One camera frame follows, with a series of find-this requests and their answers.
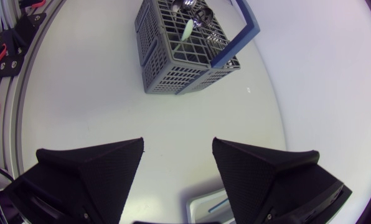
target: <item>cutlery basket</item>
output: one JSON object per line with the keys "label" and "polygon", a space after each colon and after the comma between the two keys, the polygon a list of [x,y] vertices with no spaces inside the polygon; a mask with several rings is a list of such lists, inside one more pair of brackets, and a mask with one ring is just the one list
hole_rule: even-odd
{"label": "cutlery basket", "polygon": [[181,42],[187,21],[200,8],[208,7],[206,2],[198,0],[191,11],[174,14],[169,0],[144,0],[134,24],[145,92],[181,95],[199,91],[239,70],[235,54],[260,30],[245,0],[237,3],[247,26],[233,41],[226,38],[214,17],[208,27],[195,28]]}

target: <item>basket handle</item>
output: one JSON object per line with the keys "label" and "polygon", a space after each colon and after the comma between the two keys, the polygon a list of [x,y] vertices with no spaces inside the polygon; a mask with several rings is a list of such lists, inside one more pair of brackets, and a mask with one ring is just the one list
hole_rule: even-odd
{"label": "basket handle", "polygon": [[252,9],[246,0],[236,0],[240,7],[247,25],[228,45],[210,62],[212,68],[222,68],[231,60],[246,44],[248,44],[259,32],[259,24],[253,15]]}

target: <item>spoon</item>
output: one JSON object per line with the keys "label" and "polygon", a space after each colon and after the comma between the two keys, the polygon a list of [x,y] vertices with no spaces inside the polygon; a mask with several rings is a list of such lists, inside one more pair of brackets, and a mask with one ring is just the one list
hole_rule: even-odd
{"label": "spoon", "polygon": [[[194,21],[192,19],[188,20],[187,25],[185,25],[184,32],[181,36],[181,42],[184,42],[191,36],[192,30],[193,30],[193,24],[194,24]],[[179,50],[180,46],[181,44],[177,45],[174,51]]]}
{"label": "spoon", "polygon": [[213,11],[208,7],[199,9],[194,15],[194,28],[207,27],[212,23],[214,15]]}
{"label": "spoon", "polygon": [[182,8],[191,10],[197,4],[197,0],[183,0]]}
{"label": "spoon", "polygon": [[174,12],[174,14],[176,14],[176,12],[178,12],[181,9],[183,1],[184,0],[174,0],[172,2],[171,11]]}
{"label": "spoon", "polygon": [[171,11],[178,12],[180,9],[191,10],[197,4],[197,0],[174,0]]}

